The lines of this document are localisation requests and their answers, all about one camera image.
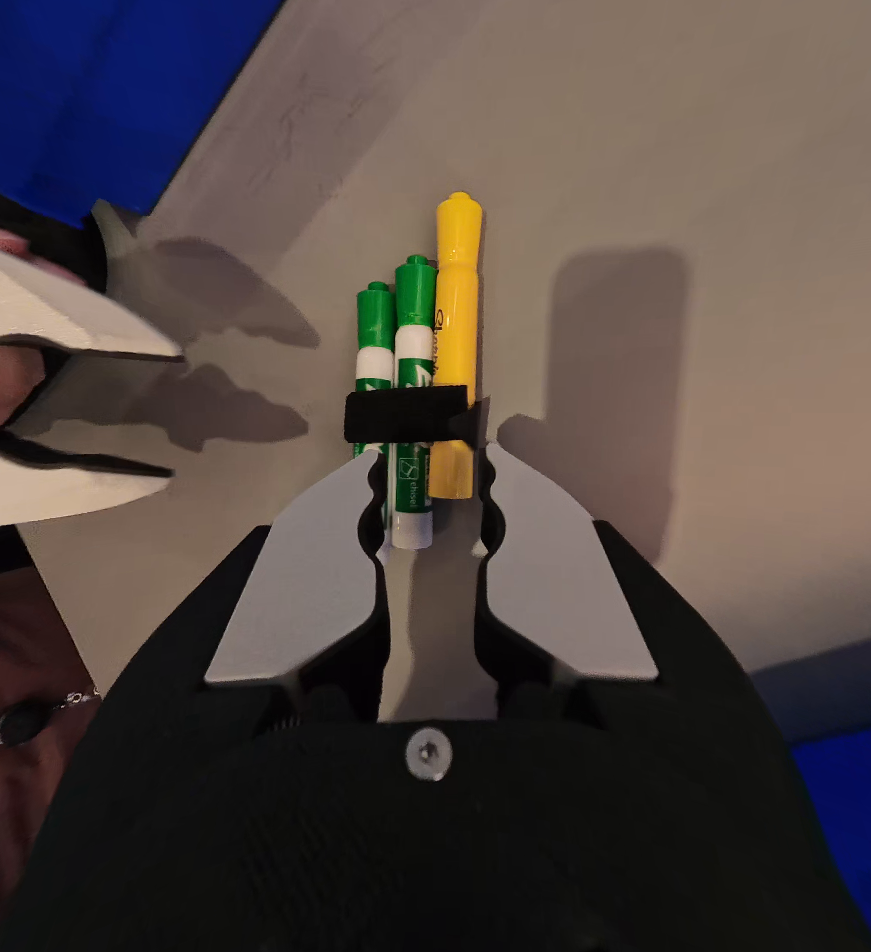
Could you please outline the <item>person's left forearm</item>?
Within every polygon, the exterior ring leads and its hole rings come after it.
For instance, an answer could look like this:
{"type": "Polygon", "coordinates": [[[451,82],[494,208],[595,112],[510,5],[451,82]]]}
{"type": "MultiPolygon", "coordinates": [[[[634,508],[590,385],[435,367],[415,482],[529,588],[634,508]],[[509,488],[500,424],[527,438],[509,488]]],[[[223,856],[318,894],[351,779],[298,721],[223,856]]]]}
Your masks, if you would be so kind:
{"type": "Polygon", "coordinates": [[[100,703],[37,568],[0,574],[0,914],[100,703]]]}

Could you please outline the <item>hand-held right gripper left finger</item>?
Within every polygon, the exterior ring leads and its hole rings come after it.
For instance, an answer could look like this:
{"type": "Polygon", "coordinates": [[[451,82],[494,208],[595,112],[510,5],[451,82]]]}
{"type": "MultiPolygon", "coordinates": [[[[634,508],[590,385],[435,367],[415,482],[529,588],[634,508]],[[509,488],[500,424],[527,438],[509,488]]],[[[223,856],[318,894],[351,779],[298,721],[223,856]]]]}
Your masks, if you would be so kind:
{"type": "Polygon", "coordinates": [[[386,458],[368,449],[275,517],[206,684],[277,685],[295,702],[334,687],[356,717],[378,717],[391,651],[386,490],[386,458]]]}

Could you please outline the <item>green dry erase marker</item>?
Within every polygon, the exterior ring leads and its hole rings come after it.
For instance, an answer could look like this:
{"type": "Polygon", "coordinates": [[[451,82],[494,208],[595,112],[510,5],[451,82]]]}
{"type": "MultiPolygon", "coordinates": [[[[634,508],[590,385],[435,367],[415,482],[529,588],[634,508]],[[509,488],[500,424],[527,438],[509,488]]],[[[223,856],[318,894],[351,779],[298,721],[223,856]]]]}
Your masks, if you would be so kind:
{"type": "Polygon", "coordinates": [[[358,293],[356,391],[392,389],[396,382],[395,295],[382,281],[358,293]]]}
{"type": "MultiPolygon", "coordinates": [[[[395,269],[395,387],[423,388],[435,374],[437,270],[424,255],[411,255],[395,269]]],[[[398,443],[391,451],[391,524],[395,548],[419,551],[433,540],[428,492],[430,448],[398,443]]]]}

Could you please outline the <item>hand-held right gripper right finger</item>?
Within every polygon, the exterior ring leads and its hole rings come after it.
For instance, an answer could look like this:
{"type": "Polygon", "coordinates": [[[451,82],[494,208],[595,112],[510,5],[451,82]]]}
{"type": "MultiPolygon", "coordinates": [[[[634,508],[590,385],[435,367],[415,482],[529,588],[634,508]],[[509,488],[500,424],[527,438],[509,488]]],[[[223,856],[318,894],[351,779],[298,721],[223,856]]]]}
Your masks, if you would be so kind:
{"type": "Polygon", "coordinates": [[[478,479],[475,650],[498,695],[521,684],[656,681],[591,514],[497,443],[482,450],[478,479]]]}

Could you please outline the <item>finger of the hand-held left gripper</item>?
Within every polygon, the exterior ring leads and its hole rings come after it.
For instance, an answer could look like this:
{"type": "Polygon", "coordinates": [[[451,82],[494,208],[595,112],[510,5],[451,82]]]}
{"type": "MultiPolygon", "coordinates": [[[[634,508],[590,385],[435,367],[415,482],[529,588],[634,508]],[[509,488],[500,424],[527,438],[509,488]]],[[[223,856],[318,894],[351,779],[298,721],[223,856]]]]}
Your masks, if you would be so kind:
{"type": "Polygon", "coordinates": [[[178,343],[117,301],[0,251],[0,344],[177,362],[178,343]]]}
{"type": "Polygon", "coordinates": [[[0,427],[0,527],[126,505],[162,491],[174,477],[164,467],[54,449],[0,427]]]}

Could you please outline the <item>person's left hand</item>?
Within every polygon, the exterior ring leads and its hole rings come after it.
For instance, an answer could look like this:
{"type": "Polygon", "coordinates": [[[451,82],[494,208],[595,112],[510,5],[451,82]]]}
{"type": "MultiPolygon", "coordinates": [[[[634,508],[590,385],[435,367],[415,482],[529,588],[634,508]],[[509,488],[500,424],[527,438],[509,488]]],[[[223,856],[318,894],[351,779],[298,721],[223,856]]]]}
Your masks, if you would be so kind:
{"type": "MultiPolygon", "coordinates": [[[[0,251],[67,281],[86,285],[86,281],[67,268],[35,254],[29,240],[0,228],[0,251]]],[[[46,371],[41,353],[33,348],[0,345],[0,425],[7,423],[14,412],[45,380],[46,371]]]]}

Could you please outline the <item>yellow highlighter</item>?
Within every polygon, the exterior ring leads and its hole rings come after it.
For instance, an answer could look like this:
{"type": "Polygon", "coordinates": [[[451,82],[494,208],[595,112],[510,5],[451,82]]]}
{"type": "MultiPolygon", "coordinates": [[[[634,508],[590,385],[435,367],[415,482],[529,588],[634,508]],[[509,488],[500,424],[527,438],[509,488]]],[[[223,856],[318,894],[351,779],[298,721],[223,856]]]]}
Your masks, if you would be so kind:
{"type": "MultiPolygon", "coordinates": [[[[436,387],[463,387],[466,407],[477,399],[478,261],[483,209],[467,193],[454,192],[436,210],[437,280],[434,378],[436,387]]],[[[474,450],[463,440],[432,445],[429,494],[435,499],[470,499],[474,450]]]]}

